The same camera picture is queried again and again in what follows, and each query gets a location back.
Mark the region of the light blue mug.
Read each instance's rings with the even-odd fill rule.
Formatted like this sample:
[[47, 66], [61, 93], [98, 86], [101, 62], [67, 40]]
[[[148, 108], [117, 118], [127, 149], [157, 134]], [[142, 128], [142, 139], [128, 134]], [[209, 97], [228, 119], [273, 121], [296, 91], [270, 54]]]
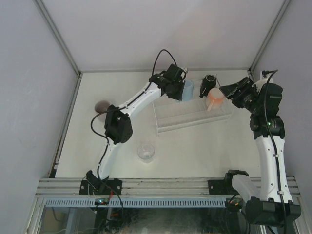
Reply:
[[193, 90], [194, 90], [194, 83], [191, 80], [186, 80], [181, 101], [183, 102], [190, 101], [193, 97]]

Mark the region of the pink ceramic mug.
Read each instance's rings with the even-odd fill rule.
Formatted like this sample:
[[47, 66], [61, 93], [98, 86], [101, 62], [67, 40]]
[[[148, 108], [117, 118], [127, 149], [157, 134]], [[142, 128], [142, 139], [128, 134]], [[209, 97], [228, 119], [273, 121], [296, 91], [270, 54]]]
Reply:
[[220, 108], [224, 100], [224, 95], [219, 88], [212, 88], [206, 98], [207, 111]]

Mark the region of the black mug cream inside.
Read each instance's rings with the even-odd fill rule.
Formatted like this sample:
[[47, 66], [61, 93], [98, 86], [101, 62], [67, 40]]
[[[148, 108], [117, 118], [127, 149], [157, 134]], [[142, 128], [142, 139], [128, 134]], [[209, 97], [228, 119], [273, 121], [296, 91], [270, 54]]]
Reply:
[[206, 75], [200, 86], [199, 97], [206, 97], [209, 91], [216, 86], [216, 77], [214, 75]]

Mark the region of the lilac ceramic mug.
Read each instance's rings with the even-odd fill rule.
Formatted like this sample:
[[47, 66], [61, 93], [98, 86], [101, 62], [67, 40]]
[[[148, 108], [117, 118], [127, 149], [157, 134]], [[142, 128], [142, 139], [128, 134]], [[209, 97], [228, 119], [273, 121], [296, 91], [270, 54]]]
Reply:
[[105, 122], [105, 119], [106, 119], [106, 111], [108, 110], [108, 107], [110, 106], [110, 102], [106, 101], [106, 100], [102, 100], [102, 101], [99, 101], [94, 109], [95, 109], [95, 112], [97, 114], [100, 114], [97, 118], [99, 119], [99, 121], [101, 122]]

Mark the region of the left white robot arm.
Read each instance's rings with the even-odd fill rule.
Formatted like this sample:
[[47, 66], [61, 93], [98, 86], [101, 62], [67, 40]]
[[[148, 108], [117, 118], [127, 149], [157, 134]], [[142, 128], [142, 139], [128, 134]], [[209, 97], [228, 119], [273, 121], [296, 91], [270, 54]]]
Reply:
[[163, 95], [171, 99], [182, 100], [186, 75], [186, 68], [171, 64], [167, 70], [151, 75], [147, 84], [134, 97], [120, 106], [108, 107], [104, 112], [106, 115], [105, 132], [104, 134], [96, 133], [106, 140], [105, 147], [96, 166], [86, 173], [86, 180], [93, 189], [99, 191], [104, 188], [110, 176], [115, 148], [127, 142], [133, 134], [131, 120], [147, 105]]

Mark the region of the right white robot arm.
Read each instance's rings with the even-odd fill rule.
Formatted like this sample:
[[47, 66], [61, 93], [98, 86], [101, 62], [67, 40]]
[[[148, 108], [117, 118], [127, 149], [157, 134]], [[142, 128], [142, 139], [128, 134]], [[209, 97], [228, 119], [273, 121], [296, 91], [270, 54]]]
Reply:
[[230, 170], [231, 187], [243, 198], [249, 223], [286, 228], [301, 216], [301, 208], [293, 203], [287, 184], [285, 127], [277, 114], [283, 88], [269, 78], [254, 83], [245, 77], [219, 89], [234, 106], [251, 113], [250, 129], [260, 156], [261, 187], [255, 187], [245, 171]]

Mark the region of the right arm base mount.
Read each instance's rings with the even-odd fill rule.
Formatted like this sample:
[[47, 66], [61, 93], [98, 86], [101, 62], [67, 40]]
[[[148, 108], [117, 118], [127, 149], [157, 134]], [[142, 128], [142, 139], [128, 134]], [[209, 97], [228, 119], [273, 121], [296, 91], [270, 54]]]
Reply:
[[223, 179], [208, 180], [209, 195], [238, 195], [238, 191], [232, 187], [233, 176], [249, 176], [246, 171], [229, 170]]

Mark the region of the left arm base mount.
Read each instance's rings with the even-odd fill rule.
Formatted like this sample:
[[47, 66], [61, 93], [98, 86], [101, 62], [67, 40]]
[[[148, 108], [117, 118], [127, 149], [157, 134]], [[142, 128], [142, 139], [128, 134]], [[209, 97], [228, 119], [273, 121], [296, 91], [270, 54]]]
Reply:
[[92, 171], [88, 171], [80, 183], [79, 195], [121, 195], [122, 180], [99, 180]]

